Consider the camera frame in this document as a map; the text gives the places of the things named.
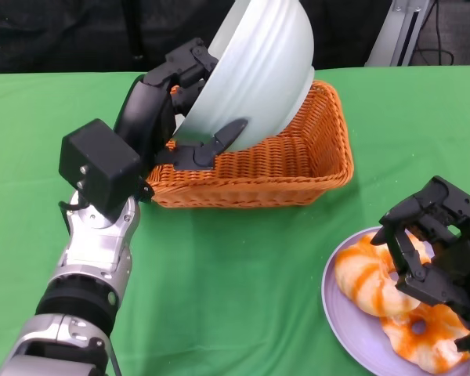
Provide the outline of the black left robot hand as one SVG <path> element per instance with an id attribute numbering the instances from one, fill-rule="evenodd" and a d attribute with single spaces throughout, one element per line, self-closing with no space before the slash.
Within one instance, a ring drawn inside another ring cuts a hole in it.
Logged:
<path id="1" fill-rule="evenodd" d="M 188 115 L 218 60 L 200 38 L 172 50 L 160 66 L 132 83 L 113 128 L 95 119 L 62 139 L 59 173 L 78 191 L 76 204 L 60 203 L 68 211 L 93 206 L 111 222 L 125 202 L 153 196 L 146 183 L 158 165 L 180 171 L 208 170 L 215 157 L 238 138 L 248 120 L 225 124 L 206 143 L 179 144 L 169 150 L 175 117 Z"/>

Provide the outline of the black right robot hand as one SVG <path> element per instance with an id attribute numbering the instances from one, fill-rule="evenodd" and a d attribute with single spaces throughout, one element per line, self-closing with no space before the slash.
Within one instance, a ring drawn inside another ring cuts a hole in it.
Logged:
<path id="1" fill-rule="evenodd" d="M 434 176 L 379 222 L 371 243 L 387 245 L 396 288 L 427 305 L 448 306 L 470 331 L 470 195 Z M 470 332 L 455 343 L 470 352 Z"/>

